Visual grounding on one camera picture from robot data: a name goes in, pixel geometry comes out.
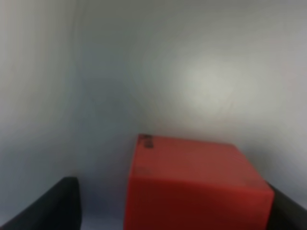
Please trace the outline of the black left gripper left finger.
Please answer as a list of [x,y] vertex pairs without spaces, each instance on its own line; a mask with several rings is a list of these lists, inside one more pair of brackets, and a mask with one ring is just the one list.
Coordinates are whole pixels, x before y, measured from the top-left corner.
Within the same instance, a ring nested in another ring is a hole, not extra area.
[[2,230],[79,230],[82,205],[79,181],[64,177],[32,205],[6,222]]

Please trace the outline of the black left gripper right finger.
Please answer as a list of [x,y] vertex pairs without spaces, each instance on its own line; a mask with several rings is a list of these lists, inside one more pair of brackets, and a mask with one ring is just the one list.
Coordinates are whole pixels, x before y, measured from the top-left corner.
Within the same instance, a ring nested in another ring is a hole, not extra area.
[[267,230],[307,230],[307,210],[269,184],[274,200]]

